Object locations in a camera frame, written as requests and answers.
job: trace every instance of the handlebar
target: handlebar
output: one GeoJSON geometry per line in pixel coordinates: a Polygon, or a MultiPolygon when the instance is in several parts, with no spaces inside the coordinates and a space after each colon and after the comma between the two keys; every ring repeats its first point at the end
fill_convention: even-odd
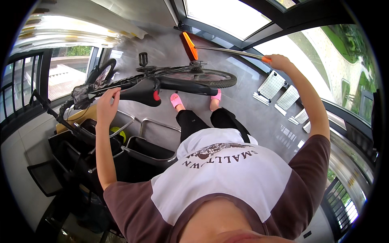
{"type": "Polygon", "coordinates": [[[60,113],[57,114],[52,108],[50,108],[50,104],[45,101],[42,96],[38,93],[38,91],[35,89],[30,98],[30,104],[32,104],[34,97],[37,98],[39,103],[42,105],[43,109],[50,115],[52,115],[59,123],[64,125],[66,128],[68,128],[72,134],[77,137],[78,139],[86,142],[87,144],[95,146],[96,144],[96,136],[86,130],[85,128],[81,127],[77,123],[74,123],[74,127],[72,127],[64,118],[63,115],[67,108],[70,108],[72,105],[74,105],[73,99],[69,99],[63,104],[60,108],[60,113]]]}

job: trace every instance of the broom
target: broom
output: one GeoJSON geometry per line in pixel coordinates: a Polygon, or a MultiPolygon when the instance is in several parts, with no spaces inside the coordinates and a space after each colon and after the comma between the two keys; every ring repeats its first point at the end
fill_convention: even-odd
{"type": "Polygon", "coordinates": [[[194,45],[192,40],[189,38],[189,36],[186,32],[182,32],[180,34],[180,38],[181,38],[182,44],[184,45],[186,54],[188,55],[190,61],[198,60],[198,55],[197,55],[196,49],[221,51],[221,52],[226,52],[226,53],[235,54],[235,55],[239,55],[239,56],[246,56],[249,58],[258,59],[258,60],[263,61],[265,63],[269,63],[271,61],[271,59],[266,58],[264,56],[255,55],[255,54],[251,54],[251,53],[247,53],[247,52],[243,52],[243,51],[235,51],[235,50],[230,50],[230,49],[225,49],[225,48],[216,48],[216,47],[206,47],[206,46],[194,45]]]}

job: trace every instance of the bicycle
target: bicycle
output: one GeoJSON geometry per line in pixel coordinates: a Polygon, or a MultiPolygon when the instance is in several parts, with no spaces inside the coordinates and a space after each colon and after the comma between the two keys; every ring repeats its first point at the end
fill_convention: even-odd
{"type": "Polygon", "coordinates": [[[140,67],[136,68],[136,71],[142,74],[111,82],[115,64],[115,59],[110,59],[101,68],[95,67],[86,83],[73,89],[72,98],[61,106],[59,114],[50,108],[50,101],[44,100],[36,90],[31,95],[30,104],[32,104],[33,98],[36,97],[44,110],[68,128],[74,136],[87,144],[95,145],[96,136],[93,133],[77,123],[74,124],[75,127],[71,126],[63,116],[65,111],[73,105],[74,110],[87,109],[95,98],[102,96],[108,89],[120,87],[121,100],[133,100],[151,107],[157,107],[161,104],[161,98],[159,97],[161,89],[214,96],[217,94],[218,88],[231,87],[237,82],[237,78],[233,74],[204,69],[203,66],[206,63],[202,61],[191,61],[188,66],[147,66],[146,52],[139,54],[140,67]]]}

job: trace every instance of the brown sleeve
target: brown sleeve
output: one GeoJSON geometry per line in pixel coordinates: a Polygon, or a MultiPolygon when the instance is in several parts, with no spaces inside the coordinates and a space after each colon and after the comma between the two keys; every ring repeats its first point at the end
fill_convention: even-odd
{"type": "Polygon", "coordinates": [[[104,191],[104,200],[129,243],[165,242],[172,226],[164,221],[151,200],[151,182],[114,182],[104,191]]]}
{"type": "Polygon", "coordinates": [[[314,135],[289,162],[289,181],[265,222],[270,235],[294,240],[307,228],[323,198],[330,150],[326,137],[314,135]]]}
{"type": "Polygon", "coordinates": [[[326,189],[331,144],[322,135],[310,137],[289,162],[289,166],[301,177],[312,198],[315,211],[326,189]]]}

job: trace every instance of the pink slipper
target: pink slipper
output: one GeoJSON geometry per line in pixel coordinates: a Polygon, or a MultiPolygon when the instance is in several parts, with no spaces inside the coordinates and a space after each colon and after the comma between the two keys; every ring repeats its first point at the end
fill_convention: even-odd
{"type": "Polygon", "coordinates": [[[182,104],[182,106],[184,106],[180,96],[178,96],[178,94],[176,93],[172,94],[172,96],[170,97],[170,102],[172,103],[174,108],[176,108],[176,106],[178,106],[179,104],[182,104]]]}
{"type": "Polygon", "coordinates": [[[220,100],[221,100],[221,90],[220,90],[220,89],[217,89],[217,95],[211,96],[211,100],[213,100],[213,99],[219,100],[219,102],[217,103],[217,105],[219,105],[220,100]]]}

